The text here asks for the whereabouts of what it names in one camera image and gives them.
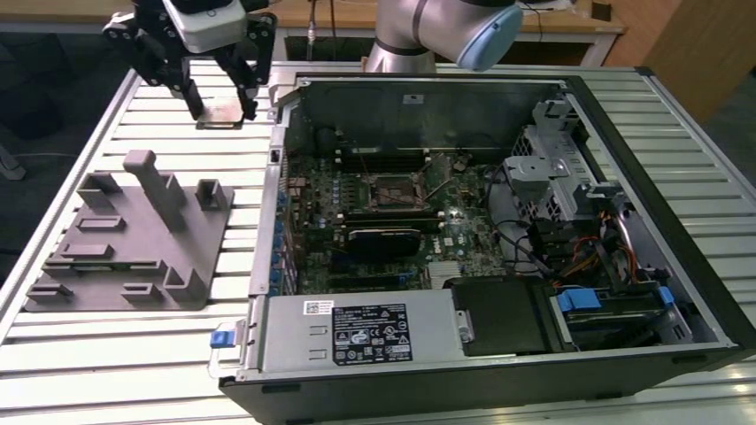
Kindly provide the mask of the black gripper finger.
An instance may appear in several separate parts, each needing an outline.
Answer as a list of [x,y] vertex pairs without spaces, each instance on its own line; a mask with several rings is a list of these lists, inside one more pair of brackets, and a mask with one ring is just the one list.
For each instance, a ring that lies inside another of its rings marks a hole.
[[152,87],[167,87],[172,96],[184,101],[192,119],[198,120],[204,105],[191,77],[192,54],[166,10],[116,12],[102,34],[142,79]]
[[[258,90],[270,80],[278,17],[271,12],[254,13],[247,18],[243,40],[219,49],[219,66],[236,87],[238,98],[246,120],[256,117]],[[254,47],[254,64],[250,65],[242,52],[246,44]]]

